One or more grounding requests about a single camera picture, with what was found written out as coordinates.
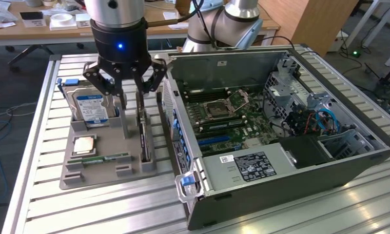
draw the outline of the blue cable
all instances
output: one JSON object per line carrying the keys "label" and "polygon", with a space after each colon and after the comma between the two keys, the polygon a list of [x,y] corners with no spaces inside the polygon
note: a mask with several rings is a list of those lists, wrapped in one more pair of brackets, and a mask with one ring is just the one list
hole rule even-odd
{"label": "blue cable", "polygon": [[10,122],[7,122],[7,121],[1,121],[0,120],[0,123],[5,123],[6,125],[7,125],[7,130],[6,130],[6,133],[0,137],[0,141],[7,136],[7,134],[10,133],[10,131],[11,131],[11,124],[10,124]]}
{"label": "blue cable", "polygon": [[[336,118],[335,118],[335,115],[334,115],[334,113],[328,110],[328,109],[320,109],[320,110],[318,110],[316,111],[316,113],[315,113],[315,118],[316,118],[316,121],[319,120],[319,115],[318,115],[318,113],[319,112],[324,112],[324,113],[327,113],[330,116],[331,116],[331,118],[332,118],[332,121],[334,121],[334,125],[336,125],[336,132],[339,132],[339,123],[338,123],[338,120],[336,120]],[[319,122],[318,123],[318,125],[319,125],[319,127],[324,130],[324,126],[323,126],[323,124]]]}
{"label": "blue cable", "polygon": [[5,198],[6,193],[7,193],[7,184],[6,184],[6,178],[5,178],[3,170],[2,170],[2,167],[1,167],[1,162],[0,162],[0,172],[1,172],[1,175],[2,175],[2,179],[3,179],[3,194],[0,197],[0,202],[1,202],[1,200]]}

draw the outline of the aluminum extrusion table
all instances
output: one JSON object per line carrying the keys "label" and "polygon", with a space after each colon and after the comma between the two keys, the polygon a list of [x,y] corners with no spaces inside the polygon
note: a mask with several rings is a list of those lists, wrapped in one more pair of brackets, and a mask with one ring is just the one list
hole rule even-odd
{"label": "aluminum extrusion table", "polygon": [[[298,52],[308,50],[295,46]],[[390,135],[390,116],[314,55],[308,63]],[[2,233],[390,233],[390,159],[343,187],[311,195],[206,229],[188,232],[176,198],[164,137],[151,94],[151,117],[160,175],[127,183],[61,190],[58,178],[69,131],[70,110],[55,88],[57,78],[82,78],[83,63],[96,55],[65,55],[49,62]],[[302,76],[312,91],[320,90]],[[135,108],[131,81],[123,82],[127,112]]]}

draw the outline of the floor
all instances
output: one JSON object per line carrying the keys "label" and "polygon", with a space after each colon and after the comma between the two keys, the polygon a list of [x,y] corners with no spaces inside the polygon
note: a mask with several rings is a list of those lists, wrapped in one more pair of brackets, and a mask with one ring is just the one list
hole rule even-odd
{"label": "floor", "polygon": [[[354,29],[362,15],[358,14],[350,18],[346,22],[343,30],[350,33]],[[364,36],[368,28],[374,25],[374,22],[368,22],[355,39],[350,50],[359,45],[359,39]],[[180,40],[171,41],[172,46],[182,45]],[[15,46],[15,52],[19,52],[25,46]],[[50,45],[50,50],[55,54],[87,54],[95,53],[93,43],[85,43],[85,48],[79,50],[75,44]],[[167,49],[164,40],[151,41],[148,44],[150,50]],[[371,46],[371,55],[362,54],[358,59],[362,63],[370,63],[371,67],[379,73],[386,73],[388,68],[383,65],[390,57],[390,29],[383,28],[380,34],[374,40]],[[42,77],[46,70],[47,54],[37,50],[23,60],[18,62],[21,72],[14,74],[7,70],[6,62],[14,56],[14,53],[5,51],[3,47],[0,47],[0,107],[15,106],[21,103],[34,102],[39,95],[39,88],[42,83]],[[327,62],[332,67],[343,72],[347,69],[355,67],[358,64],[340,57],[338,53],[328,53],[324,56]],[[359,86],[364,88],[372,88],[375,84],[375,77],[372,74],[363,72],[364,68],[356,69],[347,73],[347,78]],[[27,106],[17,109],[14,114],[22,114],[34,111],[34,106]],[[0,120],[7,121],[9,116],[1,116]],[[11,129],[9,135],[0,141],[0,160],[6,176],[9,191],[2,200],[0,200],[0,231],[2,228],[2,222],[5,219],[6,206],[10,200],[11,188],[14,186],[18,166],[21,162],[22,152],[25,148],[25,142],[27,139],[29,127],[33,115],[13,117]],[[2,196],[3,185],[2,178],[0,176],[0,197]]]}

